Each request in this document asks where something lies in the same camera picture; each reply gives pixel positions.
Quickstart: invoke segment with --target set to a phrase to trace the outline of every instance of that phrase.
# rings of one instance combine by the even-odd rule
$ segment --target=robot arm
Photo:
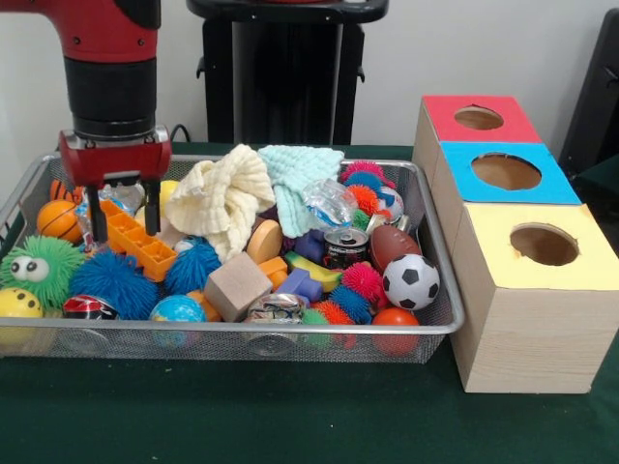
[[[107,238],[98,189],[146,189],[146,229],[160,228],[160,179],[171,146],[155,125],[161,0],[0,0],[0,12],[48,17],[63,48],[74,130],[60,133],[67,173],[85,186],[95,240]]]

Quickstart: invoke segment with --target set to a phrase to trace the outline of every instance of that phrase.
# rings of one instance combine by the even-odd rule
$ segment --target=googly eye
[[[11,263],[11,274],[17,280],[27,280],[28,271],[26,268],[32,261],[30,256],[19,256]]]
[[[49,276],[49,265],[42,258],[35,258],[26,265],[26,278],[31,282],[41,282]]]

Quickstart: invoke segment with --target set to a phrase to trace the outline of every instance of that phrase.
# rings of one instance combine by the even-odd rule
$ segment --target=green fuzzy ball
[[[46,275],[38,260],[49,267]],[[31,292],[45,311],[60,309],[69,298],[71,277],[85,260],[86,256],[66,240],[28,237],[24,248],[15,246],[2,260],[0,282]]]
[[[329,325],[329,321],[315,309],[306,309],[303,313],[303,324],[311,326]],[[328,333],[308,333],[304,341],[307,345],[320,349],[329,348],[331,336]]]
[[[362,210],[355,211],[355,217],[352,219],[352,226],[355,229],[366,230],[369,224],[369,216]]]

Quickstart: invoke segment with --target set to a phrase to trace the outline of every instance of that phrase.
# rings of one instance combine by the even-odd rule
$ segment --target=orange toy block
[[[273,283],[273,291],[280,288],[280,285],[288,278],[288,265],[279,256],[259,264],[258,268]]]
[[[109,247],[117,253],[133,256],[148,278],[163,281],[178,253],[161,240],[150,237],[138,221],[113,202],[102,201],[101,209],[107,219]]]

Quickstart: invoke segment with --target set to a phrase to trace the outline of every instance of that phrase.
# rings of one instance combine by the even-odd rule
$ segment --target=orange plastic piece
[[[144,227],[113,202],[101,202],[107,218],[108,244],[117,253],[127,253],[144,268],[144,275],[161,282],[172,267],[178,253],[161,240],[150,237]]]
[[[221,315],[217,312],[217,310],[213,307],[212,304],[206,299],[201,290],[193,290],[192,292],[187,294],[188,297],[193,298],[204,310],[204,314],[206,315],[206,320],[209,322],[221,322]]]
[[[279,256],[259,264],[258,267],[273,283],[273,291],[280,288],[280,285],[288,278],[288,265]]]

